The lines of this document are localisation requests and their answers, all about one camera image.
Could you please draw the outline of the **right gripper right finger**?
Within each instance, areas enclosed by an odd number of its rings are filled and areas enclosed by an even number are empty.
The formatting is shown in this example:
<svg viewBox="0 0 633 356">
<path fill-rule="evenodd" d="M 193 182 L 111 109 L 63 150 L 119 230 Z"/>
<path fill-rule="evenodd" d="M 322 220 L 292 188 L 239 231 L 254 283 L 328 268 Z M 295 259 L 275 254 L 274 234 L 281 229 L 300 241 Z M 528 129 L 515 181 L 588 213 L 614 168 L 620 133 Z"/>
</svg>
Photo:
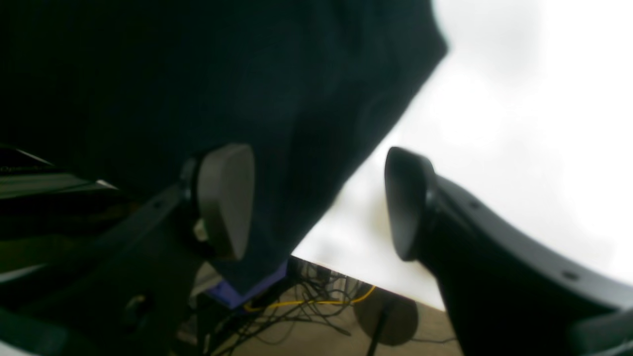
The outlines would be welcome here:
<svg viewBox="0 0 633 356">
<path fill-rule="evenodd" d="M 390 148 L 384 179 L 394 249 L 436 278 L 464 355 L 632 354 L 630 285 L 531 239 L 425 156 Z"/>
</svg>

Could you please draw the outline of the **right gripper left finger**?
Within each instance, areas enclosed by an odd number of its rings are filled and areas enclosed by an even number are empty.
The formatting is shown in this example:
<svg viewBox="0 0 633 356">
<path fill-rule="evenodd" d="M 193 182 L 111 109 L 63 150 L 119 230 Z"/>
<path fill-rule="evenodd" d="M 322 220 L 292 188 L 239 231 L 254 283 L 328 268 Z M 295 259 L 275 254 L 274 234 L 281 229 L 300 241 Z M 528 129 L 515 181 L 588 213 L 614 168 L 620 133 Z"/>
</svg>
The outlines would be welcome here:
<svg viewBox="0 0 633 356">
<path fill-rule="evenodd" d="M 228 144 L 94 241 L 1 284 L 1 351 L 165 356 L 205 262 L 246 252 L 255 155 Z"/>
</svg>

